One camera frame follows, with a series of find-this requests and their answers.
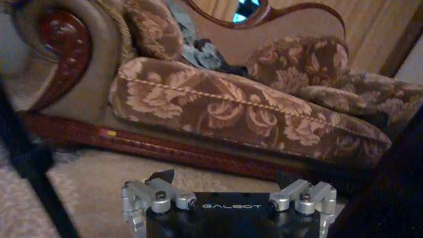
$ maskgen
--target curtain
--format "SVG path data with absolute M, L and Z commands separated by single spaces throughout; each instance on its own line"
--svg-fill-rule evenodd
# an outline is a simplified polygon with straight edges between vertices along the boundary
M 345 22 L 350 67 L 377 73 L 421 0 L 269 0 L 276 9 L 301 2 L 321 3 L 338 12 Z
M 218 20 L 232 21 L 237 9 L 237 0 L 193 0 L 200 9 Z

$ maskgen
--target patterned rug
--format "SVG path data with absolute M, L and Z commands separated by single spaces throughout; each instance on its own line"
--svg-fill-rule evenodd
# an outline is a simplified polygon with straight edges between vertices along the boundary
M 186 191 L 274 192 L 274 183 L 192 169 L 110 152 L 82 150 L 64 155 L 47 176 L 82 237 L 130 237 L 121 215 L 120 187 L 126 180 L 174 169 L 173 185 Z M 0 168 L 0 238 L 58 237 L 25 180 Z

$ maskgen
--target bolt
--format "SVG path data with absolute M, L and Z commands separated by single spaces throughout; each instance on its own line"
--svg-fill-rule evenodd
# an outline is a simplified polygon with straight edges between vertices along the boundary
M 156 192 L 156 200 L 165 198 L 165 191 Z
M 309 193 L 301 193 L 298 195 L 298 199 L 302 201 L 309 201 Z
M 277 210 L 277 204 L 274 203 L 273 200 L 269 201 L 269 209 L 270 209 L 270 211 L 276 211 Z
M 190 199 L 190 201 L 188 203 L 189 210 L 194 210 L 196 207 L 197 207 L 197 200 L 196 199 Z

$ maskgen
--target brown floral fabric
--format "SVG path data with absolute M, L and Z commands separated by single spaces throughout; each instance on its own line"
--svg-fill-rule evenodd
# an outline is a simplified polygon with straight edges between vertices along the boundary
M 136 58 L 120 67 L 109 102 L 141 124 L 372 168 L 390 145 L 380 130 L 240 76 Z
M 97 5 L 105 10 L 109 16 L 113 18 L 116 26 L 120 31 L 121 37 L 121 48 L 120 48 L 120 63 L 125 63 L 132 60 L 136 56 L 136 50 L 132 46 L 132 39 L 129 29 L 122 18 L 121 9 L 114 0 L 94 0 Z
M 393 140 L 421 106 L 423 85 L 409 84 L 378 74 L 344 70 L 329 86 L 357 95 L 366 109 L 388 115 L 388 124 L 380 129 Z
M 256 81 L 297 95 L 304 86 L 326 86 L 346 63 L 346 48 L 336 37 L 285 37 L 258 47 L 246 68 Z
M 124 18 L 140 55 L 174 60 L 182 50 L 182 35 L 161 0 L 124 0 Z
M 421 86 L 377 74 L 350 72 L 334 37 L 286 37 L 248 59 L 252 77 L 300 99 L 357 117 L 394 139 L 421 105 Z

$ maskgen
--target yellow label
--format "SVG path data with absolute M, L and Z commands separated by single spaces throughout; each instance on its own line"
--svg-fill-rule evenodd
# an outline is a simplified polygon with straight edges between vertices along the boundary
M 114 132 L 113 130 L 108 130 L 108 131 L 105 132 L 105 134 L 106 134 L 108 136 L 116 136 L 116 135 L 117 135 L 117 132 Z

